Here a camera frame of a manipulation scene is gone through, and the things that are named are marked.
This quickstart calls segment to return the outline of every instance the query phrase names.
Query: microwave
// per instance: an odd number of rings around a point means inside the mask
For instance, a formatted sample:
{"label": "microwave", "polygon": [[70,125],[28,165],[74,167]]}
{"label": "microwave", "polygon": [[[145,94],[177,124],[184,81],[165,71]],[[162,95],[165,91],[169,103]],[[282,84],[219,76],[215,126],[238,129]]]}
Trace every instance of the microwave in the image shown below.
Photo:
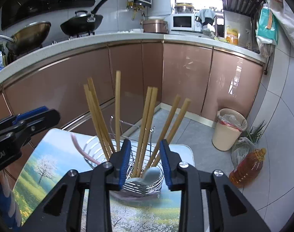
{"label": "microwave", "polygon": [[195,19],[196,13],[172,14],[170,21],[171,31],[202,32],[202,24]]}

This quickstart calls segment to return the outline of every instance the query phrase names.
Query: frying pan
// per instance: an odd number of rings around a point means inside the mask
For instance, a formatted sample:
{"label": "frying pan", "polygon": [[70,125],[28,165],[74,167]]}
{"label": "frying pan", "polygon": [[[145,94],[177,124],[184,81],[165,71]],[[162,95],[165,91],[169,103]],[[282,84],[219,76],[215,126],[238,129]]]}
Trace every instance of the frying pan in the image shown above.
{"label": "frying pan", "polygon": [[92,32],[97,29],[103,19],[102,15],[96,15],[99,8],[108,0],[101,0],[95,8],[91,11],[91,14],[87,14],[86,10],[76,11],[75,17],[70,18],[66,22],[60,25],[61,30],[68,36],[75,36],[78,34]]}
{"label": "frying pan", "polygon": [[39,47],[46,39],[50,27],[51,23],[47,21],[33,22],[11,37],[0,35],[0,40],[7,41],[9,52],[20,55]]}

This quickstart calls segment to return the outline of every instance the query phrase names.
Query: plastic bottle of cooking oil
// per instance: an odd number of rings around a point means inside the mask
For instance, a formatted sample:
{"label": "plastic bottle of cooking oil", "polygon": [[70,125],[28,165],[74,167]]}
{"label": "plastic bottle of cooking oil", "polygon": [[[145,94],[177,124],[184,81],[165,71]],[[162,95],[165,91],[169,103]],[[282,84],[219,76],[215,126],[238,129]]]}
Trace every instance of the plastic bottle of cooking oil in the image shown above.
{"label": "plastic bottle of cooking oil", "polygon": [[236,186],[242,187],[255,179],[263,167],[266,149],[255,149],[240,162],[236,170],[229,174],[229,180]]}

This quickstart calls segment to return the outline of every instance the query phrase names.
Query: silver screw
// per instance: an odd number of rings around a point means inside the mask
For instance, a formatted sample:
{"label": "silver screw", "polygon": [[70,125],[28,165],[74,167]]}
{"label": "silver screw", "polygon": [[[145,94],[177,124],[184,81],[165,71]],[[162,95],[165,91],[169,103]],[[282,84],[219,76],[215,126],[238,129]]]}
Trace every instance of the silver screw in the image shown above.
{"label": "silver screw", "polygon": [[185,161],[179,162],[179,167],[187,168],[188,166],[189,166],[189,164]]}
{"label": "silver screw", "polygon": [[103,163],[104,168],[110,168],[112,165],[109,161]]}
{"label": "silver screw", "polygon": [[12,136],[12,134],[13,134],[13,132],[9,132],[9,133],[6,135],[6,137],[7,137],[7,138],[10,137],[10,136]]}
{"label": "silver screw", "polygon": [[223,172],[221,171],[221,170],[215,170],[214,171],[214,175],[216,176],[216,177],[221,177],[221,176],[223,176]]}
{"label": "silver screw", "polygon": [[73,177],[73,176],[77,175],[77,171],[71,169],[70,171],[68,171],[68,175],[71,176],[71,177]]}

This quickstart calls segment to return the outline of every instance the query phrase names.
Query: teal bag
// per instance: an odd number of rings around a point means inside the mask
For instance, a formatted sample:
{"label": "teal bag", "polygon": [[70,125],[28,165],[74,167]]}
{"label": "teal bag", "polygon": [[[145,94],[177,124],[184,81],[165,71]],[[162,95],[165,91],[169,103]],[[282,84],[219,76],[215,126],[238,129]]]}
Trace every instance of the teal bag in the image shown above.
{"label": "teal bag", "polygon": [[256,37],[264,44],[278,45],[278,20],[273,15],[268,7],[264,7],[261,10],[260,20],[258,22],[258,29],[255,31]]}

